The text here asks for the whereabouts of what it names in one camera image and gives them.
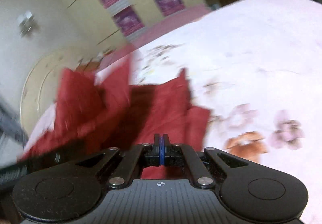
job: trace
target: red cloth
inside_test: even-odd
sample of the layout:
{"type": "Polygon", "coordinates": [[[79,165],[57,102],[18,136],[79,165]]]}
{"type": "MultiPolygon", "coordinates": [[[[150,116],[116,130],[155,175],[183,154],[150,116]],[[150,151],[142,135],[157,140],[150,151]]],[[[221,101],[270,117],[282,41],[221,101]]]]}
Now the red cloth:
{"type": "MultiPolygon", "coordinates": [[[[185,71],[182,70],[177,78],[161,85],[129,87],[129,66],[128,59],[101,84],[103,101],[100,101],[106,105],[103,109],[98,100],[98,91],[89,83],[90,80],[81,79],[72,71],[66,72],[65,75],[78,79],[77,87],[73,88],[68,84],[75,83],[72,79],[62,79],[58,103],[67,107],[57,105],[60,110],[56,110],[54,131],[46,132],[25,157],[40,155],[77,138],[85,140],[88,153],[108,147],[127,150],[135,144],[153,143],[155,133],[168,134],[171,143],[185,143],[197,151],[201,150],[210,111],[191,106],[185,71]],[[86,89],[79,89],[82,84],[86,89]],[[88,103],[77,105],[78,102],[97,102],[96,111],[80,115],[80,107],[84,106],[88,110],[88,103]],[[85,116],[90,118],[94,114],[94,118],[84,122],[85,116]],[[64,119],[67,119],[68,127],[65,126],[64,119]]],[[[141,177],[162,179],[183,175],[176,168],[149,167],[141,177]]]]}
{"type": "Polygon", "coordinates": [[[101,144],[129,106],[129,70],[128,59],[105,79],[101,90],[103,100],[108,101],[106,108],[94,81],[65,69],[58,90],[54,130],[45,132],[23,159],[47,153],[76,139],[85,141],[87,154],[101,150],[101,144]],[[114,85],[115,81],[118,87],[105,86],[114,85]]]}

